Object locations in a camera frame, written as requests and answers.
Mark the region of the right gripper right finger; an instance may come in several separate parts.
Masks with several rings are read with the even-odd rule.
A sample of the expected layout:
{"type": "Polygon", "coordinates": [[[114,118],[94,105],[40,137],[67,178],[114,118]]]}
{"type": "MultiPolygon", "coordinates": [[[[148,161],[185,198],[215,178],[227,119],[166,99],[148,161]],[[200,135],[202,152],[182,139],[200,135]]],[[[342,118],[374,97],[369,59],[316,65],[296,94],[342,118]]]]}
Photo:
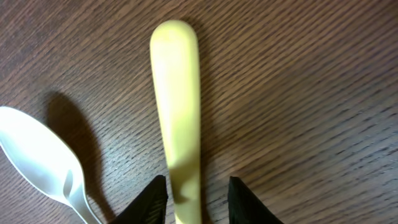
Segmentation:
{"type": "Polygon", "coordinates": [[[229,178],[228,210],[230,224],[283,224],[239,177],[229,178]]]}

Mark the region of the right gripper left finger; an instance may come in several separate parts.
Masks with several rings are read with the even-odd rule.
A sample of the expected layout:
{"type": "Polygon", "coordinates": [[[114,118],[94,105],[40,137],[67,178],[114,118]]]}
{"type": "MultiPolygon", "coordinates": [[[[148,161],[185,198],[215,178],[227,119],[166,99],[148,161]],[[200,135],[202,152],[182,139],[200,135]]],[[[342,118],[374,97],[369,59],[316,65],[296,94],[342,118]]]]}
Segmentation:
{"type": "Polygon", "coordinates": [[[111,224],[164,224],[167,201],[166,178],[157,175],[111,224]]]}

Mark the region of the white spoon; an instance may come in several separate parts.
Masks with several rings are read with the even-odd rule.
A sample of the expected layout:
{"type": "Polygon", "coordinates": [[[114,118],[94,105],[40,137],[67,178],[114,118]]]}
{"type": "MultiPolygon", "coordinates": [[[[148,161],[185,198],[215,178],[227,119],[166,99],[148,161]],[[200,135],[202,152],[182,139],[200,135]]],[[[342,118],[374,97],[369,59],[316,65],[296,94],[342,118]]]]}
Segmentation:
{"type": "Polygon", "coordinates": [[[1,107],[1,148],[17,171],[47,197],[71,207],[85,223],[100,223],[85,189],[76,154],[28,114],[1,107]]]}

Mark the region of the yellow plastic spoon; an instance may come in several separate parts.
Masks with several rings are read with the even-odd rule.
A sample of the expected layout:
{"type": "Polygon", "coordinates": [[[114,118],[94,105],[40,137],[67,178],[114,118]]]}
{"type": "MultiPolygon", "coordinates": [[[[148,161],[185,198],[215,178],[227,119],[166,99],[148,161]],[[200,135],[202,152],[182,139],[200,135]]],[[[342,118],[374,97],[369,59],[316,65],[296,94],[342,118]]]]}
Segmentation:
{"type": "Polygon", "coordinates": [[[201,223],[201,93],[198,39],[184,21],[161,23],[150,62],[176,223],[201,223]]]}

